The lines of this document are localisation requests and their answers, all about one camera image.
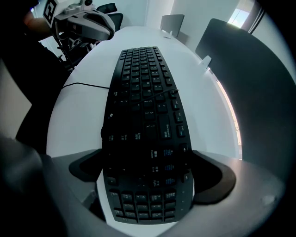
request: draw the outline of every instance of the white table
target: white table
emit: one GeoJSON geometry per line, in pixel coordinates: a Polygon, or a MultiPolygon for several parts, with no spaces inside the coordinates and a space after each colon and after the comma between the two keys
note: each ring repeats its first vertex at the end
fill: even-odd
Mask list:
{"type": "MultiPolygon", "coordinates": [[[[128,48],[158,46],[172,73],[184,107],[194,150],[239,157],[230,109],[216,78],[204,70],[201,60],[177,39],[163,37],[161,30],[126,27],[110,41],[101,42],[75,68],[67,84],[83,82],[109,87],[119,54],[128,48]]],[[[47,154],[56,157],[101,148],[108,89],[72,85],[64,88],[51,115],[47,154]]],[[[103,177],[98,192],[107,223],[130,235],[156,236],[173,224],[132,226],[115,222],[108,205],[103,177]]]]}

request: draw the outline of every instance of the keyboard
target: keyboard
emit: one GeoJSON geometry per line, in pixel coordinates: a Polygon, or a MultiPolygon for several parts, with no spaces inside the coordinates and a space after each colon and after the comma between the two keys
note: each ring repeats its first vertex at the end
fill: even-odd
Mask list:
{"type": "Polygon", "coordinates": [[[163,224],[189,211],[190,136],[177,87],[158,47],[120,53],[101,136],[105,188],[116,221],[163,224]]]}

